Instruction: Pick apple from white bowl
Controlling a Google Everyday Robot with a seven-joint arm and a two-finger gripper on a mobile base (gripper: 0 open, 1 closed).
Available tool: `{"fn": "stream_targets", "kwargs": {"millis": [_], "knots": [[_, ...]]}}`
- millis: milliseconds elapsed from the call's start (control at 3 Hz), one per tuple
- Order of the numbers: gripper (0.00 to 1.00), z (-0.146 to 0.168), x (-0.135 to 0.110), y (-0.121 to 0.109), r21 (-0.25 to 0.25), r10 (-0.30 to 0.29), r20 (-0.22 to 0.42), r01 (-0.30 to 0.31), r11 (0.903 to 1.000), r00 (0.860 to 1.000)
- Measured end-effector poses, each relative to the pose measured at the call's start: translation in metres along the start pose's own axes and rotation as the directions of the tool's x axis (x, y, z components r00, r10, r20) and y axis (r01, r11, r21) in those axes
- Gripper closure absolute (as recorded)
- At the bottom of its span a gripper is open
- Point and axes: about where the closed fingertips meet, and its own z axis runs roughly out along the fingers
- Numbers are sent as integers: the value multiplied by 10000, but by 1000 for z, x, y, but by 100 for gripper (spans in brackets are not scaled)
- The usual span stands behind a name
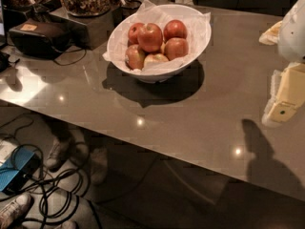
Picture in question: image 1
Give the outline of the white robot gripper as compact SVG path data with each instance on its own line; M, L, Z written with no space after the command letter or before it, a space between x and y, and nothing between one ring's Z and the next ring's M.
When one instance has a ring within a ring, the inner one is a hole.
M297 0L282 22L264 31L258 41L278 46L278 52L290 62L271 78L270 99L262 116L267 127L278 127L289 121L305 103L305 0Z

